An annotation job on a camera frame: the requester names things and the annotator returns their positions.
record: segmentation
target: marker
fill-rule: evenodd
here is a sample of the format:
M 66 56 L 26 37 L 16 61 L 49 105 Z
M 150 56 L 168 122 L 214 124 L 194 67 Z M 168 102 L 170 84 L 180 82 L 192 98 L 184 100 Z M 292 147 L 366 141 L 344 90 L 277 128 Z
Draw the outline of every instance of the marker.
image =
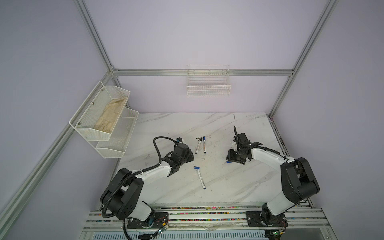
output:
M 197 174 L 199 175 L 201 186 L 203 186 L 203 189 L 205 189 L 205 184 L 204 184 L 204 181 L 203 181 L 203 177 L 201 176 L 201 173 L 199 171 L 200 168 L 199 167 L 194 167 L 194 169 L 197 169 Z
M 201 141 L 202 141 L 202 140 L 203 140 L 203 138 L 201 137 L 201 138 L 199 139 L 199 143 L 197 144 L 195 154 L 197 154 L 197 151 L 199 150 L 199 147 L 200 147 L 200 144 L 201 144 Z
M 205 148 L 205 137 L 203 137 L 204 139 L 204 153 L 207 153 L 207 149 Z

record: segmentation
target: wire basket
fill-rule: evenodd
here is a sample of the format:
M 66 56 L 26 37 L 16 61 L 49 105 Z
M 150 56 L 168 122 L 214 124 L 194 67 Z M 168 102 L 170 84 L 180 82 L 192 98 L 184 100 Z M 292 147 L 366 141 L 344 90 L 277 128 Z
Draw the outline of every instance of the wire basket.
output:
M 95 149 L 104 158 L 121 158 L 127 149 L 139 112 L 124 108 L 109 141 L 98 142 Z
M 84 114 L 80 117 L 77 123 L 72 125 L 73 118 L 70 120 L 70 125 L 85 138 L 87 141 L 109 141 L 114 129 L 117 125 L 118 119 L 122 114 L 122 110 L 117 116 L 117 122 L 112 127 L 111 133 L 103 132 L 94 129 L 94 126 L 100 116 L 103 114 L 105 106 L 113 99 L 119 99 L 127 97 L 124 106 L 127 104 L 130 91 L 116 87 L 116 86 L 104 86 L 97 93 L 96 97 L 92 100 L 92 103 L 88 106 Z
M 187 96 L 229 96 L 228 65 L 188 65 Z

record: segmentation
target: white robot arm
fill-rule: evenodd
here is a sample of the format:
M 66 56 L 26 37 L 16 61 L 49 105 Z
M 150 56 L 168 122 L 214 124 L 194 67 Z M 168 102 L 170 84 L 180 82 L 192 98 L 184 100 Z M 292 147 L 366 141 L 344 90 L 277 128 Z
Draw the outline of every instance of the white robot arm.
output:
M 236 127 L 233 129 L 234 149 L 228 151 L 227 161 L 245 164 L 246 158 L 256 159 L 281 175 L 281 188 L 278 188 L 278 194 L 262 206 L 260 219 L 263 225 L 273 225 L 286 210 L 320 191 L 311 166 L 305 158 L 283 156 L 276 150 L 261 147 L 262 144 L 259 142 L 251 143 L 245 133 L 237 134 Z
M 175 143 L 174 150 L 163 158 L 156 145 L 156 139 L 159 138 L 165 138 Z M 153 143 L 159 156 L 159 163 L 143 170 L 120 169 L 100 198 L 103 204 L 102 217 L 116 216 L 123 221 L 128 217 L 135 218 L 142 222 L 143 227 L 149 227 L 153 224 L 155 210 L 145 202 L 139 201 L 144 182 L 147 185 L 157 179 L 171 176 L 179 170 L 181 165 L 194 160 L 192 151 L 183 143 L 181 138 L 173 140 L 169 137 L 156 137 Z M 127 186 L 129 187 L 126 190 L 122 189 L 122 187 Z

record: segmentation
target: marble surface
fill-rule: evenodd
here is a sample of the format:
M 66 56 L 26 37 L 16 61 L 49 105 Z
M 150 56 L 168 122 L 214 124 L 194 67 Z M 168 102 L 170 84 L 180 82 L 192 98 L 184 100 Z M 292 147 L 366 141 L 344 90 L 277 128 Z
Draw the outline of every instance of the marble surface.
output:
M 281 152 L 265 113 L 145 113 L 139 114 L 126 154 L 118 169 L 143 169 L 158 162 L 153 138 L 181 137 L 193 152 L 197 137 L 206 138 L 195 160 L 180 167 L 170 177 L 144 185 L 141 200 L 151 205 L 252 204 L 267 202 L 279 192 L 280 175 L 266 164 L 252 160 L 245 165 L 226 163 L 233 141 L 233 126 L 251 142 Z M 173 150 L 166 139 L 156 141 L 162 157 Z M 200 167 L 207 189 L 203 189 L 194 166 Z

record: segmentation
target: white wall panel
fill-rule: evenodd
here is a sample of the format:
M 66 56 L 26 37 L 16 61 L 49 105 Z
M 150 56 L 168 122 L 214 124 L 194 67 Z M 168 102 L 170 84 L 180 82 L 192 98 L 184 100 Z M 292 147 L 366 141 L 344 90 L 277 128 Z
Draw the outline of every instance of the white wall panel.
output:
M 339 240 L 382 239 L 384 2 L 340 0 L 274 117 Z
M 88 0 L 117 68 L 293 68 L 326 0 Z
M 106 72 L 73 1 L 0 8 L 0 211 Z
M 188 97 L 186 76 L 120 76 L 141 113 L 269 112 L 287 77 L 230 76 L 229 96 Z

